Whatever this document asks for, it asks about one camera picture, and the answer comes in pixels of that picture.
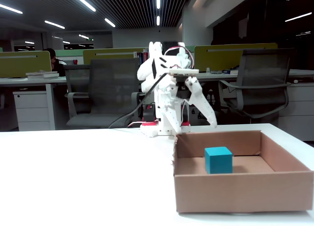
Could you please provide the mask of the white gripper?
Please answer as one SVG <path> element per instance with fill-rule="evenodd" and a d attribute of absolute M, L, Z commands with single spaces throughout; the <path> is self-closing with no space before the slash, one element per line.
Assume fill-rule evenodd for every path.
<path fill-rule="evenodd" d="M 157 80 L 157 106 L 160 106 L 160 131 L 163 135 L 182 133 L 181 104 L 184 102 L 194 105 L 212 128 L 217 127 L 215 112 L 195 76 L 160 75 Z"/>

